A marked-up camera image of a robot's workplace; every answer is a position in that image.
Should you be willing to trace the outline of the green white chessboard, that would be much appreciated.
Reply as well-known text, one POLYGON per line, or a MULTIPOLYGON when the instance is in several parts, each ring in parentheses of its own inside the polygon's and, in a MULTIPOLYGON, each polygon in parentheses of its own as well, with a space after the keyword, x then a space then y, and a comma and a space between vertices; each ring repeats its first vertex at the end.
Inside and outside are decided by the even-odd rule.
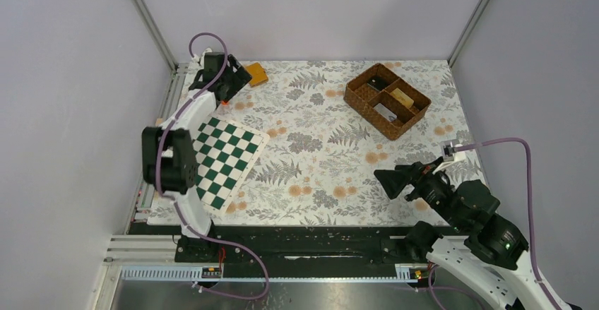
POLYGON ((194 184, 206 210, 225 213, 270 139, 232 120, 209 117, 199 126, 192 136, 198 163, 194 184))

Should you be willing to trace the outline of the grey card in basket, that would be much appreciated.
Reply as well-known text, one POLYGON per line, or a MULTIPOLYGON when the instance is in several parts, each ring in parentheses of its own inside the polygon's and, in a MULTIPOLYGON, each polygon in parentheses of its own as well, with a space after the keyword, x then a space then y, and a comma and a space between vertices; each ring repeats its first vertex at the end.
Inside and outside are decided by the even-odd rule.
POLYGON ((397 119, 397 114, 392 112, 388 107, 383 105, 382 103, 377 104, 374 107, 374 110, 382 115, 387 121, 393 122, 397 119))

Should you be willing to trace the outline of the black item in basket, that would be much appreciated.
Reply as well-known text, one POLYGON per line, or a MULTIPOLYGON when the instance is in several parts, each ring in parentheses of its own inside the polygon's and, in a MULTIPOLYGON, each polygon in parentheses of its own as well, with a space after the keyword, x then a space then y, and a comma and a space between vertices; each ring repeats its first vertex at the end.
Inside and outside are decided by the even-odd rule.
POLYGON ((374 90, 380 92, 383 91, 389 85, 389 82, 384 78, 374 76, 367 81, 367 85, 373 88, 374 90))

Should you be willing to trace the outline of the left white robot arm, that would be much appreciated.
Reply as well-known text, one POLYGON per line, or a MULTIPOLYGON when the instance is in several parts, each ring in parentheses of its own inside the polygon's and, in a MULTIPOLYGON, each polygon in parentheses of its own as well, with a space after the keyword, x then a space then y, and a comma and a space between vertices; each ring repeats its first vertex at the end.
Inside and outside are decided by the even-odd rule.
POLYGON ((174 206, 182 236, 195 239, 192 252, 202 261, 211 261, 220 244, 241 250, 246 247, 210 233, 213 221, 194 188, 199 164, 192 136, 218 104, 230 101, 251 75, 227 52, 207 52, 199 61, 200 81, 190 86, 183 105, 159 126, 142 131, 142 175, 145 183, 174 206))

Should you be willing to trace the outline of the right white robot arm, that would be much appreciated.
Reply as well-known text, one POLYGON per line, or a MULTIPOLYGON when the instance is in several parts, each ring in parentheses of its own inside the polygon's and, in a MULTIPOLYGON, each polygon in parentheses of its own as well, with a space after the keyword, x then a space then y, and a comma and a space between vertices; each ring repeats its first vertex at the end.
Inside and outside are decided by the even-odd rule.
POLYGON ((445 170, 453 163, 439 157, 374 176, 390 199, 411 185, 407 201, 422 199, 457 233, 473 255, 463 255, 431 224, 419 221, 406 235, 405 252, 412 261, 425 259, 469 286, 494 309, 575 309, 533 270, 531 246, 522 232, 496 210, 499 200, 479 180, 454 187, 445 170))

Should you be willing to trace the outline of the brown woven divided basket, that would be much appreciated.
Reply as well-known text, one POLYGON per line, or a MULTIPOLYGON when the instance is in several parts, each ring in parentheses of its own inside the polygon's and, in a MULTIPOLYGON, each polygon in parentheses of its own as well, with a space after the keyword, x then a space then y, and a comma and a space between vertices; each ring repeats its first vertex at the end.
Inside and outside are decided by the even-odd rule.
POLYGON ((411 127, 416 125, 425 115, 432 101, 419 90, 408 84, 407 81, 395 74, 382 63, 376 63, 363 71, 360 75, 349 81, 345 87, 343 99, 363 119, 368 121, 375 129, 389 140, 394 141, 411 127), (383 91, 376 91, 367 85, 367 81, 374 76, 384 78, 389 85, 383 91), (399 88, 414 99, 414 105, 408 109, 391 96, 391 91, 399 88), (387 121, 374 110, 382 103, 392 112, 397 114, 393 122, 387 121))

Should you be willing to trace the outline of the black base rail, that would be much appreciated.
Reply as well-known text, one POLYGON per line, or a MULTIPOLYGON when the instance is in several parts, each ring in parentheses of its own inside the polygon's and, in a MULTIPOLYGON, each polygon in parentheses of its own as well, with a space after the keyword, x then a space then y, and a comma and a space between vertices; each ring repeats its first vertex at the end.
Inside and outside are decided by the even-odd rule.
POLYGON ((307 227, 216 225, 209 235, 221 243, 189 235, 172 241, 177 263, 217 263, 224 254, 227 278, 261 278, 264 270, 238 243, 251 249, 275 278, 384 278, 395 266, 426 266, 423 253, 405 241, 410 227, 307 227))

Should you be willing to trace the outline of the floral patterned table mat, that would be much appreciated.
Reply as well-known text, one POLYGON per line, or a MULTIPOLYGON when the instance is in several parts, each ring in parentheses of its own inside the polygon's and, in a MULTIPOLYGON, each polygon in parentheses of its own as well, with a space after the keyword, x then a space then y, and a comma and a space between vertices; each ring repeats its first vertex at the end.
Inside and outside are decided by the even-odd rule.
POLYGON ((444 60, 387 61, 431 101, 424 117, 391 141, 343 99, 369 61, 265 61, 267 83, 245 87, 211 117, 271 139, 217 225, 411 226, 444 221, 422 200, 388 199, 377 169, 431 162, 444 141, 472 140, 444 60))

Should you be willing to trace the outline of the yellow block in basket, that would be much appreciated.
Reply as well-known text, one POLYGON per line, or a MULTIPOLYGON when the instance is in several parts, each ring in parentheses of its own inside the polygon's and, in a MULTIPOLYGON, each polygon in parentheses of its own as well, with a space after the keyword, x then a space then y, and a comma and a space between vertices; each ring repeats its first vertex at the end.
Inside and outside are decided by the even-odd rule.
POLYGON ((414 99, 411 98, 409 95, 407 95, 406 93, 404 93, 402 90, 400 90, 399 88, 395 88, 391 91, 391 96, 397 100, 398 102, 400 102, 404 107, 410 109, 413 105, 414 105, 414 99))

